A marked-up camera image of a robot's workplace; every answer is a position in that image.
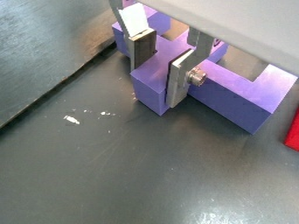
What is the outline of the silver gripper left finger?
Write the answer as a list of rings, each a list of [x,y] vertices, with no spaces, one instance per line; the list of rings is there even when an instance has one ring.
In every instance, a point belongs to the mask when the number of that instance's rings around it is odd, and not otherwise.
[[[157,53],[157,30],[149,25],[146,9],[141,3],[134,3],[126,7],[123,0],[109,1],[125,33],[131,69],[135,70]]]

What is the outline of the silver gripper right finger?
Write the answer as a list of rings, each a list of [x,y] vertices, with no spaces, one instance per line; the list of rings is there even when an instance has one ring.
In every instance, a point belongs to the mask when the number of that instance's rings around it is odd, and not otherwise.
[[[170,64],[166,103],[174,108],[187,96],[190,85],[203,83],[206,73],[195,68],[210,56],[214,37],[190,27],[187,43],[195,47],[183,52]]]

